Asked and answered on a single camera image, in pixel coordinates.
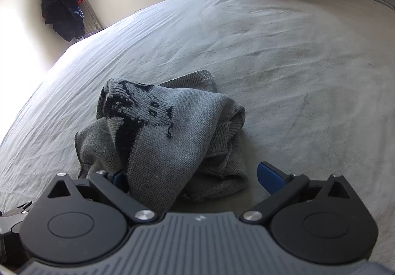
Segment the grey knit sweater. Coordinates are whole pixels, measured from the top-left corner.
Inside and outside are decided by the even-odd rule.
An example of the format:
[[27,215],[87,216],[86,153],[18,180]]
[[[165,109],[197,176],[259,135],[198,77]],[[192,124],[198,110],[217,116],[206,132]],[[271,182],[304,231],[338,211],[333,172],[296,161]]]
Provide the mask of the grey knit sweater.
[[248,185],[245,115],[206,70],[159,85],[112,78],[96,120],[74,138],[79,178],[122,172],[130,196],[157,213],[232,195]]

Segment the grey bed sheet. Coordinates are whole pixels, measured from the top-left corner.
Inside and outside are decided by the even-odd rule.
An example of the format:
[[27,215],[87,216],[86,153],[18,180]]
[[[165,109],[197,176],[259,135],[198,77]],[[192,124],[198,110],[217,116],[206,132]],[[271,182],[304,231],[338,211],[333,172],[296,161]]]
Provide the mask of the grey bed sheet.
[[341,173],[379,227],[372,259],[394,266],[394,10],[374,0],[166,0],[72,45],[1,143],[1,209],[33,201],[58,171],[77,175],[74,136],[110,78],[160,84],[208,70],[246,109],[246,190],[190,205],[242,210],[266,193],[267,161]]

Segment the dark hanging jacket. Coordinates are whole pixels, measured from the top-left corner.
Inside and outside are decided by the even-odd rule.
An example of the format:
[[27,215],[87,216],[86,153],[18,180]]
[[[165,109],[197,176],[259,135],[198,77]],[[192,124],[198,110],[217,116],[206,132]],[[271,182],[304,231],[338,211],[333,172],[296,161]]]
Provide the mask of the dark hanging jacket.
[[45,24],[64,40],[80,40],[85,35],[84,13],[81,4],[84,0],[41,0],[41,15]]

